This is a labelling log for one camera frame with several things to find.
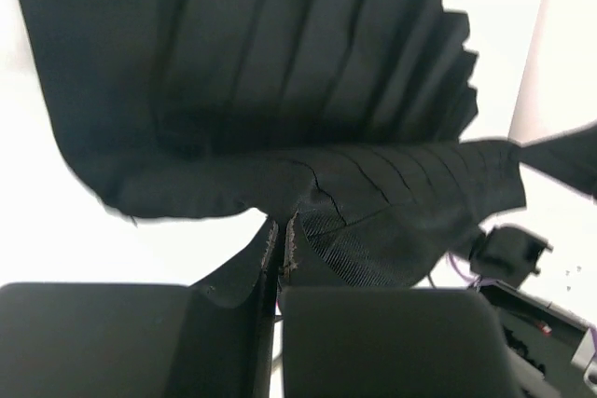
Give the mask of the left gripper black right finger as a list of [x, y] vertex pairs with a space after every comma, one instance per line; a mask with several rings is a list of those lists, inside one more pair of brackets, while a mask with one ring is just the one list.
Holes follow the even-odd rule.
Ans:
[[287, 286], [286, 397], [520, 397], [497, 317], [454, 289]]

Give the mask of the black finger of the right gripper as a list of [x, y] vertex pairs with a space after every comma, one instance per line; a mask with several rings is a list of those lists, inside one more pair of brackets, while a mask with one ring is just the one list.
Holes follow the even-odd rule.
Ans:
[[596, 200], [596, 123], [526, 144], [520, 160]]

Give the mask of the black pleated skirt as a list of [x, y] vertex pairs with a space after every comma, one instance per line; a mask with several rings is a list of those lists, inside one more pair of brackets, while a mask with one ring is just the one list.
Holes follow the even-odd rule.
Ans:
[[310, 281], [412, 286], [525, 203], [442, 0], [20, 0], [57, 146], [139, 218], [256, 208]]

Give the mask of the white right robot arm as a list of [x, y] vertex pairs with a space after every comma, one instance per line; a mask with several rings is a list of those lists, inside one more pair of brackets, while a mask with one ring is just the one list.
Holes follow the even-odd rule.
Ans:
[[[525, 145], [517, 160], [579, 193], [596, 196], [596, 128], [589, 126]], [[552, 248], [519, 226], [498, 226], [479, 237], [469, 256], [478, 278], [472, 289], [493, 306], [526, 397], [593, 397], [596, 328], [572, 313], [520, 291]]]

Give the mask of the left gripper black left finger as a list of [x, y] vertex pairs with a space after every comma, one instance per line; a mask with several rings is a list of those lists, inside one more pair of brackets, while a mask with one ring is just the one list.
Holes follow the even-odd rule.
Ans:
[[267, 221], [190, 286], [12, 283], [1, 290], [5, 397], [265, 397], [279, 227]]

